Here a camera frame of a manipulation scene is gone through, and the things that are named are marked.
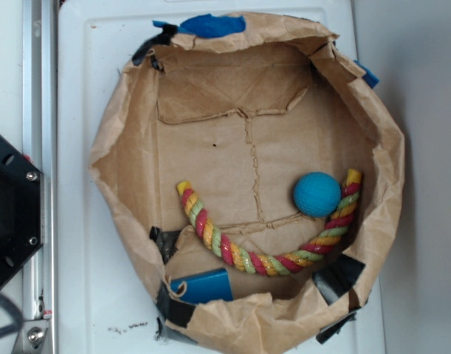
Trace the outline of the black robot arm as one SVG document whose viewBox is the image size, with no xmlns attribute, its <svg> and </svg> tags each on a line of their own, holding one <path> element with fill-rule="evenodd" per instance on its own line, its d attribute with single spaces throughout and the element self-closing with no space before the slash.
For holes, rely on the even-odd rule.
<svg viewBox="0 0 451 354">
<path fill-rule="evenodd" d="M 42 245 L 42 176 L 0 135 L 0 289 Z"/>
</svg>

